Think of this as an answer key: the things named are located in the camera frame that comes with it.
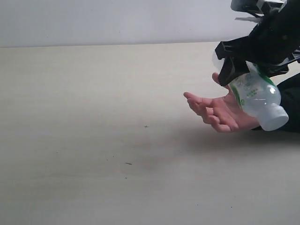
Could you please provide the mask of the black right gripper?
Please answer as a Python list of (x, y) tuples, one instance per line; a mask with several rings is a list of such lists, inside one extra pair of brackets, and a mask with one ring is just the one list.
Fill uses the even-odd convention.
[(300, 60), (300, 2), (287, 0), (283, 8), (256, 23), (247, 36), (221, 41), (215, 53), (225, 58), (218, 77), (221, 86), (248, 73), (246, 61), (256, 64), (267, 77), (288, 73), (288, 65)]

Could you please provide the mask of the person's open bare hand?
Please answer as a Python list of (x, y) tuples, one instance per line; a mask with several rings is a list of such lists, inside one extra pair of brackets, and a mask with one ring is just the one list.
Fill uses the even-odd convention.
[(184, 92), (183, 96), (190, 109), (219, 133), (234, 133), (259, 127), (256, 118), (241, 110), (230, 87), (227, 85), (224, 88), (228, 93), (223, 97), (205, 98), (190, 92)]

